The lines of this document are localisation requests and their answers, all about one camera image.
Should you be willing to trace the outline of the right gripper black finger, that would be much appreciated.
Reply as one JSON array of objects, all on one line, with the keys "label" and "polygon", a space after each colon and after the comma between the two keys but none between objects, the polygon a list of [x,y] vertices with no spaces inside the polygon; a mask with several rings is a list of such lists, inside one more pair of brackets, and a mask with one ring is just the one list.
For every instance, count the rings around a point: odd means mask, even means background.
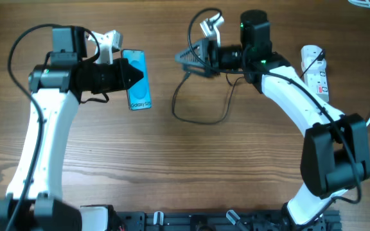
[{"label": "right gripper black finger", "polygon": [[204,67],[208,61],[208,46],[209,39],[203,38],[185,50],[175,55],[175,61],[182,65],[190,65],[193,67]]},{"label": "right gripper black finger", "polygon": [[196,75],[202,76],[202,77],[214,77],[214,76],[219,75],[219,73],[214,72],[210,68],[207,68],[207,67],[199,67],[199,66],[184,64],[182,66],[182,69],[186,72],[189,72],[191,74],[196,74]]}]

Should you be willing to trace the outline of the Galaxy S25 smartphone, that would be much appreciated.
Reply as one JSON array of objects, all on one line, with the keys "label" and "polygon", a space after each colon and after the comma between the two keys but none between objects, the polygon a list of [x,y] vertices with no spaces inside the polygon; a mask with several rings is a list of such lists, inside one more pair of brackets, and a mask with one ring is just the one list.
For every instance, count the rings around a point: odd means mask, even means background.
[{"label": "Galaxy S25 smartphone", "polygon": [[143,110],[152,107],[145,52],[143,50],[124,49],[124,58],[136,69],[143,72],[143,78],[128,91],[128,105],[131,110]]}]

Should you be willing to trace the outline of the white power strip socket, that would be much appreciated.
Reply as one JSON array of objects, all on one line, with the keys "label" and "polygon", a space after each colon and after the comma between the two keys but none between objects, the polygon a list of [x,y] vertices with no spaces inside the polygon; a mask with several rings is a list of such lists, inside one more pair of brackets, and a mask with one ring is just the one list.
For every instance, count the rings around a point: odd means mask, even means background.
[{"label": "white power strip socket", "polygon": [[323,101],[329,102],[326,77],[326,52],[316,45],[306,45],[301,49],[301,69],[304,83]]}]

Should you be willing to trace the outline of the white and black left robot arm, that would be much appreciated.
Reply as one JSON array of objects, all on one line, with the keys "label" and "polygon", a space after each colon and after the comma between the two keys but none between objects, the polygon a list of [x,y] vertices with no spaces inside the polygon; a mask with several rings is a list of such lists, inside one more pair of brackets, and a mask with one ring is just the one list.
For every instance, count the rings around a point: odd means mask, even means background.
[{"label": "white and black left robot arm", "polygon": [[126,58],[114,58],[123,35],[52,24],[53,49],[34,67],[22,92],[30,120],[17,170],[0,199],[0,230],[125,230],[110,205],[72,207],[62,200],[67,138],[82,94],[106,103],[144,76]]}]

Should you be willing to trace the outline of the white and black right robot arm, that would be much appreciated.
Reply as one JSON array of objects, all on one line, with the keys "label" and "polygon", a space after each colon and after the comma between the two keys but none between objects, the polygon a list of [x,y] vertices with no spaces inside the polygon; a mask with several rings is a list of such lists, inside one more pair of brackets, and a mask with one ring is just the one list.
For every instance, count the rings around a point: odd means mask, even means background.
[{"label": "white and black right robot arm", "polygon": [[275,102],[304,137],[300,172],[303,184],[277,213],[277,220],[252,220],[253,227],[305,230],[322,225],[329,206],[346,201],[355,190],[362,196],[362,182],[370,177],[370,151],[365,120],[347,115],[321,99],[279,53],[273,51],[270,22],[263,10],[247,10],[240,17],[240,43],[223,46],[219,27],[222,11],[201,24],[204,38],[188,42],[175,55],[186,76],[206,78],[240,74],[247,83]]}]

